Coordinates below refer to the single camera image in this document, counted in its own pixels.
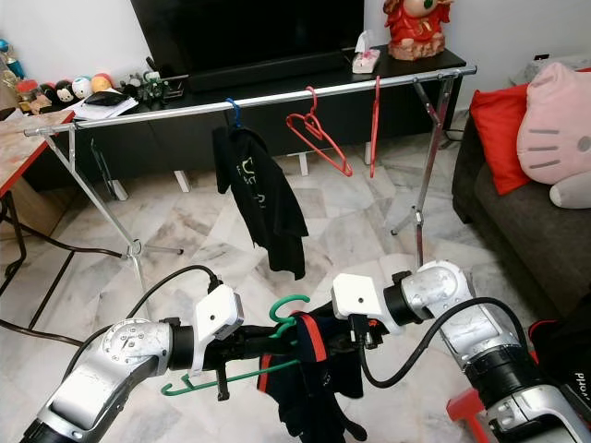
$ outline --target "black t-shirt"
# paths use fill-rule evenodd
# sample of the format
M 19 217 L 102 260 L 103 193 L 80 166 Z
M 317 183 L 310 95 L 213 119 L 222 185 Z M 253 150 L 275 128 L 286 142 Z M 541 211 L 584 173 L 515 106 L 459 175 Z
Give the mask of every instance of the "black t-shirt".
M 282 169 L 259 135 L 245 128 L 213 130 L 213 157 L 218 191 L 232 194 L 253 242 L 267 249 L 272 270 L 304 271 L 301 237 L 308 229 L 296 196 Z

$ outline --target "sofa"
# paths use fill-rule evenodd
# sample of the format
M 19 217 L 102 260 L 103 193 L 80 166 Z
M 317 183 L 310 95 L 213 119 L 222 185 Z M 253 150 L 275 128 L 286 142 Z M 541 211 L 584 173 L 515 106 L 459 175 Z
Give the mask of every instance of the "sofa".
M 453 208 L 497 253 L 540 318 L 566 316 L 591 283 L 591 210 L 554 206 L 549 188 L 529 182 L 499 196 L 470 116 L 453 174 Z

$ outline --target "red hanger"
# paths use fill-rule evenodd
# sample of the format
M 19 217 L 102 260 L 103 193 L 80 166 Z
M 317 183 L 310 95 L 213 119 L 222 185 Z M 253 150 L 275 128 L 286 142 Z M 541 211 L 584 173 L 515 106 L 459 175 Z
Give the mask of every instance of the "red hanger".
M 310 108 L 310 112 L 306 115 L 289 114 L 287 115 L 285 122 L 287 123 L 287 126 L 292 131 L 294 131 L 298 137 L 300 137 L 308 146 L 315 150 L 324 160 L 326 160 L 336 169 L 341 171 L 347 177 L 350 177 L 351 175 L 353 175 L 353 169 L 351 169 L 351 165 L 347 162 L 347 158 L 345 157 L 341 149 L 338 147 L 338 145 L 332 140 L 331 136 L 324 132 L 322 126 L 320 125 L 318 117 L 314 115 L 314 113 L 316 112 L 316 108 L 318 107 L 318 99 L 316 98 L 316 92 L 314 91 L 314 88 L 312 88 L 311 86 L 306 87 L 306 89 L 312 93 L 312 99 L 314 99 L 314 104 Z M 341 157 L 341 160 L 343 160 L 343 164 L 340 165 L 336 163 L 328 155 L 326 155 L 324 152 L 322 152 L 316 146 L 314 146 L 314 144 L 311 141 L 304 137 L 302 133 L 300 133 L 299 130 L 294 127 L 294 124 L 292 122 L 293 119 L 302 120 L 304 122 L 304 128 L 318 140 L 328 141 L 334 148 L 338 156 Z
M 378 122 L 380 120 L 380 76 L 376 77 L 376 100 L 373 102 L 373 116 L 371 119 L 371 166 L 369 176 L 373 178 L 376 172 L 376 145 L 378 143 Z

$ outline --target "printed logo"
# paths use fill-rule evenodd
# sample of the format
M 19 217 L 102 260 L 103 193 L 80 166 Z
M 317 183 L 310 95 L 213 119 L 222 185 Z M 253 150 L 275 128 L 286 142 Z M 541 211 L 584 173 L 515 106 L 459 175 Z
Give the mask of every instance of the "printed logo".
M 575 381 L 579 385 L 579 392 L 581 392 L 581 395 L 585 397 L 587 401 L 591 401 L 591 399 L 589 398 L 589 390 L 587 389 L 587 381 L 585 380 L 585 374 L 583 374 L 582 372 L 575 372 L 574 376 L 576 377 Z

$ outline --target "black garment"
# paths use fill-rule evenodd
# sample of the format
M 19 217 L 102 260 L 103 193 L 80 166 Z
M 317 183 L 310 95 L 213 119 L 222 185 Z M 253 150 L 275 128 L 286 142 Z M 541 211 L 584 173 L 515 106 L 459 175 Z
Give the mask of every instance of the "black garment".
M 361 368 L 357 352 L 329 354 L 323 337 L 343 329 L 346 321 L 297 313 L 296 358 L 299 365 L 259 376 L 258 389 L 279 403 L 279 418 L 293 437 L 303 443 L 344 443 L 344 430 L 359 441 L 368 438 L 366 430 L 351 422 L 341 410 L 335 392 L 358 399 L 363 396 Z M 261 368 L 279 365 L 293 356 L 265 355 Z
M 591 408 L 591 293 L 567 318 L 534 323 L 529 336 L 542 371 Z
M 304 271 L 301 237 L 308 235 L 302 210 L 282 169 L 264 141 L 245 128 L 213 130 L 213 157 L 218 191 L 232 194 L 250 237 L 269 252 L 272 270 L 291 270 L 295 279 Z

